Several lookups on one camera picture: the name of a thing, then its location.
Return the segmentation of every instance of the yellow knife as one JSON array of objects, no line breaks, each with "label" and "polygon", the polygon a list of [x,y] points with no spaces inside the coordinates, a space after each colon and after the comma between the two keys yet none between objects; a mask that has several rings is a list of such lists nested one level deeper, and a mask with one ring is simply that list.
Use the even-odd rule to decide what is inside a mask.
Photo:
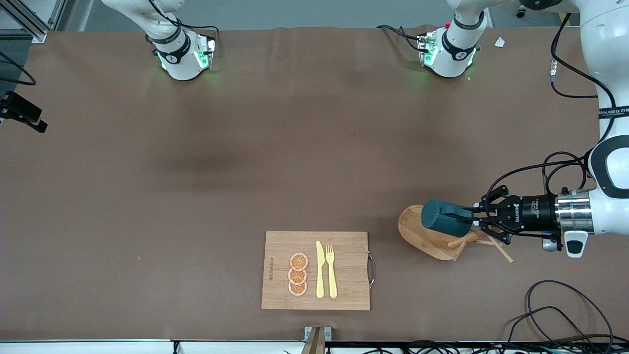
[{"label": "yellow knife", "polygon": [[324,294],[323,290],[323,265],[325,264],[325,253],[323,252],[323,246],[319,241],[316,242],[316,296],[322,299]]}]

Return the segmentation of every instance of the toy orange slice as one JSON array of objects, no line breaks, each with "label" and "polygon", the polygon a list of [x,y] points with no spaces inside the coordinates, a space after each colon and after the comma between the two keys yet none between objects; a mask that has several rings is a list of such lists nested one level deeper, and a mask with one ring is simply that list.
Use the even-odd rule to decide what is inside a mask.
[{"label": "toy orange slice", "polygon": [[288,281],[291,284],[295,284],[295,285],[303,284],[306,281],[307,276],[308,274],[306,274],[305,270],[290,269],[288,271]]},{"label": "toy orange slice", "polygon": [[292,283],[288,283],[288,291],[295,296],[302,296],[306,293],[308,289],[308,283],[304,282],[303,284],[295,285]]},{"label": "toy orange slice", "polygon": [[303,253],[295,253],[291,257],[290,265],[293,270],[304,270],[308,266],[308,257]]}]

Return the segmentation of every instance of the plastic fork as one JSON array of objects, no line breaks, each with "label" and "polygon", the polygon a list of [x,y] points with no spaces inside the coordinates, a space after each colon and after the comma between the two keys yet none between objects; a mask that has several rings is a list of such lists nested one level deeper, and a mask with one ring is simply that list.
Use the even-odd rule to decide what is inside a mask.
[{"label": "plastic fork", "polygon": [[337,278],[334,276],[334,247],[330,244],[325,246],[325,260],[328,262],[328,274],[330,275],[330,297],[336,299]]}]

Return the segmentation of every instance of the brown table surface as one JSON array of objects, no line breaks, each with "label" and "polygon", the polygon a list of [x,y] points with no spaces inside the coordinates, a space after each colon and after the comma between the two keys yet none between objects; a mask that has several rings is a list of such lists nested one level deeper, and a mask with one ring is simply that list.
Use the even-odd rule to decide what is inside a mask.
[{"label": "brown table surface", "polygon": [[[515,238],[511,265],[483,245],[437,261],[397,229],[409,205],[471,205],[501,174],[595,143],[596,100],[548,84],[554,33],[490,29],[474,65],[442,79],[382,30],[231,31],[215,70],[189,82],[159,68],[143,33],[50,33],[26,65],[37,86],[19,89],[50,127],[0,133],[0,338],[286,340],[327,325],[338,340],[498,340],[546,278],[629,335],[629,238],[594,237],[581,260]],[[577,30],[560,53],[584,67]],[[594,92],[565,69],[557,85]],[[542,192],[539,171],[507,184]],[[262,310],[268,230],[369,232],[372,310]],[[568,291],[542,286],[533,306],[546,304],[605,330]],[[516,339],[541,337],[524,324]]]}]

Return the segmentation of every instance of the metal handle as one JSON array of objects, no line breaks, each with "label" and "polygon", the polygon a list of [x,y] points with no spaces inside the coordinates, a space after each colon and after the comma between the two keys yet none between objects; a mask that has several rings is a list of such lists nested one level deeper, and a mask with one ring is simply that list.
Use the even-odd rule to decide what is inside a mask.
[{"label": "metal handle", "polygon": [[371,281],[369,282],[369,289],[371,289],[376,280],[376,261],[374,261],[374,257],[371,256],[370,251],[367,251],[367,257],[367,278],[369,277],[369,260],[371,260]]}]

